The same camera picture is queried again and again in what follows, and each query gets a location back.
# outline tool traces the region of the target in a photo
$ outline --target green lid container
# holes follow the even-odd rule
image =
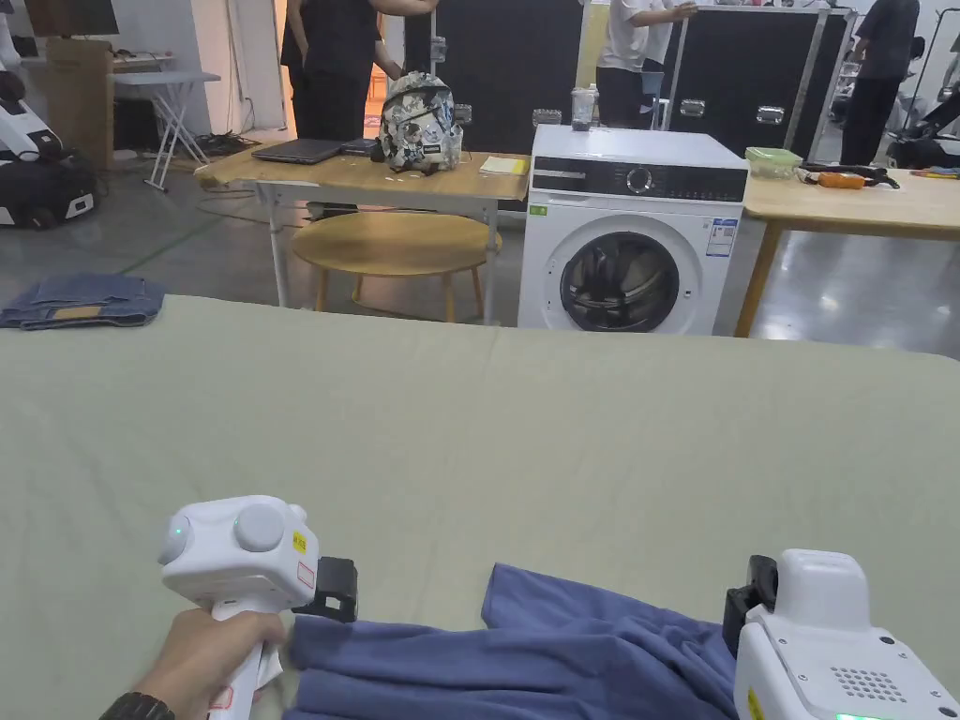
[[[783,148],[747,148],[744,157],[750,162],[752,175],[775,180],[790,180],[794,169],[804,161]]]

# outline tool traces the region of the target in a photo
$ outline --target watch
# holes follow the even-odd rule
[[[128,692],[116,699],[100,720],[175,720],[165,703],[140,692]]]

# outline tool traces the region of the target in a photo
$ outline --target black case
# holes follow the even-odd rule
[[[464,150],[529,155],[538,108],[562,110],[569,123],[580,0],[443,0],[436,17],[447,46],[437,75],[458,105],[473,107]],[[430,37],[429,15],[406,19],[408,70],[429,71]]]
[[[741,157],[751,146],[809,157],[855,18],[850,10],[702,7],[670,37],[662,96],[675,102],[665,128],[705,132]],[[703,115],[688,114],[689,103],[703,103]],[[760,108],[780,109],[781,120],[758,120]]]

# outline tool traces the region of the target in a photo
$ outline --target plastic container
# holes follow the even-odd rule
[[[597,91],[592,88],[574,87],[572,122],[575,131],[585,132],[593,125],[593,108],[597,102]]]
[[[747,148],[751,175],[773,180],[791,180],[804,159],[783,148]]]

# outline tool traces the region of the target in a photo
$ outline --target washing machine knob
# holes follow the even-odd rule
[[[645,167],[635,167],[627,173],[627,189],[635,195],[642,195],[654,185],[654,178]]]

